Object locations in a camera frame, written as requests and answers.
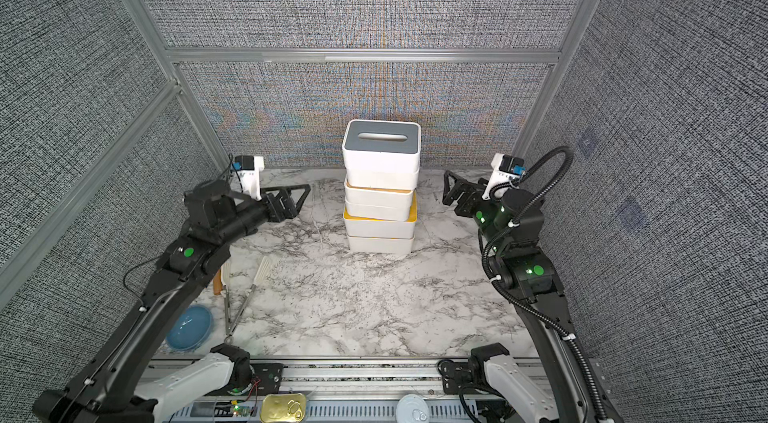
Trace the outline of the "grey lid tissue box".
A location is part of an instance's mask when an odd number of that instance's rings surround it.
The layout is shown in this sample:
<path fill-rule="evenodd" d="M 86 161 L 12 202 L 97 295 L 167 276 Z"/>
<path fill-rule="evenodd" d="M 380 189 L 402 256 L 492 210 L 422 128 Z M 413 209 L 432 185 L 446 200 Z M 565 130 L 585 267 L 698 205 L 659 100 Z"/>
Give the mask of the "grey lid tissue box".
<path fill-rule="evenodd" d="M 418 123 L 353 119 L 342 142 L 347 169 L 413 173 L 420 169 L 422 128 Z"/>
<path fill-rule="evenodd" d="M 380 172 L 363 169 L 348 169 L 346 180 L 350 186 L 381 190 L 411 191 L 417 187 L 419 171 Z"/>

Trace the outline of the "yellow lid tissue box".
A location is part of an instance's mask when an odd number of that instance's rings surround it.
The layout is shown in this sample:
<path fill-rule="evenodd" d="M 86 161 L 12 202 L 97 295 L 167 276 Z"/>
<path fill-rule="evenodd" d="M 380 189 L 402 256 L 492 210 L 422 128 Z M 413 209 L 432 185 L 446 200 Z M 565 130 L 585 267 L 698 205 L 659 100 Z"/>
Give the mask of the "yellow lid tissue box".
<path fill-rule="evenodd" d="M 348 236 L 355 237 L 381 237 L 381 238 L 411 238 L 414 237 L 417 217 L 410 221 L 396 222 L 387 220 L 373 220 L 352 218 L 345 215 L 343 220 Z"/>

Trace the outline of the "large bamboo lid tissue box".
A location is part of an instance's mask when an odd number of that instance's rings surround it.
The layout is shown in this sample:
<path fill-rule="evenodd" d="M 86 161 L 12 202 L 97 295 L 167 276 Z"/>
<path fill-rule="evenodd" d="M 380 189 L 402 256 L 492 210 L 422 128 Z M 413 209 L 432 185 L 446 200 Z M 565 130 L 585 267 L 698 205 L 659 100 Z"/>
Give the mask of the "large bamboo lid tissue box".
<path fill-rule="evenodd" d="M 351 252 L 355 253 L 380 253 L 406 255 L 412 251 L 414 237 L 411 238 L 381 238 L 381 237 L 355 237 L 348 236 L 348 244 Z"/>

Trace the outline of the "grey lid tissue box back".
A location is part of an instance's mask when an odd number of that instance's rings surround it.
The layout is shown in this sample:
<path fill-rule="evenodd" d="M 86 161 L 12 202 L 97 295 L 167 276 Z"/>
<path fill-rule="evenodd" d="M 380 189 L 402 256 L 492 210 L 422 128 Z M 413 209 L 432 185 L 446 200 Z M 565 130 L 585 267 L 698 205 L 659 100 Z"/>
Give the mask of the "grey lid tissue box back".
<path fill-rule="evenodd" d="M 347 169 L 413 173 L 420 169 L 422 128 L 418 123 L 353 119 L 342 142 Z"/>

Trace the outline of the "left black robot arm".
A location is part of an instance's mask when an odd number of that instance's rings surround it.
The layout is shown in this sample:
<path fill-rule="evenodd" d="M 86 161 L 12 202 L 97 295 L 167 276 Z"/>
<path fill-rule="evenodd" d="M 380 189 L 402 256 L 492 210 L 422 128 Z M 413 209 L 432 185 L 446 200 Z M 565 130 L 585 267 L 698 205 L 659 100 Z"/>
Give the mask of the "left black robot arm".
<path fill-rule="evenodd" d="M 295 191 L 307 195 L 310 187 L 271 187 L 253 199 L 211 180 L 186 192 L 189 217 L 155 258 L 137 303 L 63 390 L 36 399 L 34 415 L 42 422 L 161 422 L 209 392 L 245 388 L 253 377 L 250 355 L 230 344 L 157 383 L 140 379 L 172 326 L 229 259 L 231 244 L 266 222 L 299 214 L 304 201 L 292 198 Z"/>

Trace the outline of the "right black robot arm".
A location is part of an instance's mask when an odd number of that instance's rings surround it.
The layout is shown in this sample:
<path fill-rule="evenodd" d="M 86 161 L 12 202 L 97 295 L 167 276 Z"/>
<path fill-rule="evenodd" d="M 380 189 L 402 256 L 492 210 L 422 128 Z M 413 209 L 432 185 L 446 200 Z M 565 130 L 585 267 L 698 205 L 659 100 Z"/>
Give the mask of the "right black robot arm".
<path fill-rule="evenodd" d="M 527 328 L 547 377 L 541 386 L 501 343 L 471 350 L 466 362 L 437 364 L 446 394 L 458 398 L 473 422 L 619 422 L 576 335 L 565 287 L 539 245 L 545 196 L 573 162 L 559 146 L 532 166 L 498 153 L 490 178 L 472 182 L 446 171 L 442 202 L 478 229 L 480 263 L 493 289 Z"/>

